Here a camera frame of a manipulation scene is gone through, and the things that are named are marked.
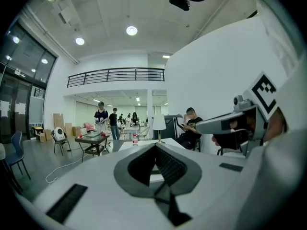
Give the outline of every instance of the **white robot body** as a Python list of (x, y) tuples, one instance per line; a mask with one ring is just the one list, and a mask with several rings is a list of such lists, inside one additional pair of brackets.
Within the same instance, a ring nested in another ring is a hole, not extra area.
[(56, 127), (55, 128), (54, 136), (55, 136), (57, 141), (62, 141), (62, 140), (66, 139), (64, 131), (63, 131), (63, 129), (61, 127)]

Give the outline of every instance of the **doorway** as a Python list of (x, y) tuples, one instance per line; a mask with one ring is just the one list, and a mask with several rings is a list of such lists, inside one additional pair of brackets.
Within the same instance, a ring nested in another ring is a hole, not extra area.
[(19, 130), (23, 139), (28, 138), (28, 102), (31, 84), (4, 74), (0, 86), (0, 139), (1, 143), (11, 142)]

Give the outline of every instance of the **floor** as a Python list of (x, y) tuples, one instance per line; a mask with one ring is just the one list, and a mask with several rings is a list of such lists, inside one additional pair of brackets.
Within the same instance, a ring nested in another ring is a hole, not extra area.
[[(32, 202), (36, 196), (48, 186), (46, 182), (46, 177), (53, 172), (56, 168), (67, 165), (73, 162), (76, 162), (80, 158), (82, 158), (82, 150), (77, 142), (74, 141), (74, 137), (68, 137), (68, 141), (71, 146), (72, 152), (64, 152), (64, 156), (62, 156), (59, 145), (56, 145), (56, 151), (54, 151), (54, 142), (53, 140), (47, 142), (40, 142), (38, 140), (26, 140), (23, 142), (24, 146), (24, 164), (30, 174), (31, 180), (29, 180), (22, 163), (19, 165), (23, 172), (23, 175), (20, 173), (18, 169), (18, 165), (15, 164), (12, 166), (13, 173), (16, 177), (16, 180), (23, 188), (23, 195), (30, 202)], [(15, 152), (12, 144), (4, 145), (6, 154), (10, 154)], [(65, 150), (68, 150), (68, 144), (63, 145)], [(113, 151), (113, 141), (108, 147), (109, 152)], [(107, 151), (103, 151), (101, 153), (102, 156), (107, 155)], [(83, 161), (91, 159), (92, 155), (88, 155), (84, 158)], [(60, 168), (56, 170), (52, 175), (50, 175), (47, 180), (49, 182), (53, 181), (56, 177), (61, 177), (66, 174), (68, 171), (72, 170), (76, 166), (78, 166), (81, 161), (69, 165), (67, 167)]]

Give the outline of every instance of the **balcony railing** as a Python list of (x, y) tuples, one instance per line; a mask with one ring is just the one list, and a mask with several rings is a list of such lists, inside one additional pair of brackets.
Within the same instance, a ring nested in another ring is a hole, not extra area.
[(67, 88), (98, 82), (164, 80), (161, 68), (109, 68), (69, 76)]

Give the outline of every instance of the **chair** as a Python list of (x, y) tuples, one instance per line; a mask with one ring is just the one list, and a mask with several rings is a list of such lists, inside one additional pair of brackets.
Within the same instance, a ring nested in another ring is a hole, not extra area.
[(66, 133), (64, 132), (64, 135), (65, 135), (65, 140), (57, 140), (55, 135), (54, 135), (54, 130), (51, 131), (51, 135), (52, 135), (52, 138), (54, 139), (54, 153), (56, 153), (56, 144), (59, 144), (59, 148), (61, 150), (61, 153), (62, 153), (62, 156), (63, 156), (63, 152), (62, 152), (62, 149), (64, 151), (64, 148), (63, 148), (63, 144), (65, 144), (66, 142), (68, 143), (69, 145), (69, 150), (71, 151), (71, 146), (69, 144), (69, 141), (67, 140), (67, 135)]
[(141, 133), (139, 133), (138, 135), (137, 135), (137, 137), (144, 137), (144, 138), (146, 138), (146, 140), (147, 140), (147, 135), (148, 135), (148, 131), (149, 131), (149, 126), (145, 129), (145, 130), (143, 130)]
[[(21, 168), (19, 166), (20, 161), (24, 165), (24, 149), (23, 149), (23, 145), (22, 145), (22, 141), (21, 141), (22, 136), (23, 135), (22, 135), (21, 131), (15, 132), (15, 134), (11, 138), (11, 143), (13, 144), (16, 152), (5, 157), (5, 161), (9, 165), (12, 174), (13, 174), (12, 166), (17, 163), (18, 168), (20, 170), (20, 173), (23, 175), (23, 172), (21, 171)], [(25, 165), (24, 165), (24, 170), (27, 173), (29, 179), (31, 179)]]
[(195, 146), (193, 148), (193, 151), (195, 151), (196, 149), (198, 149), (198, 151), (201, 152), (201, 139), (195, 140)]

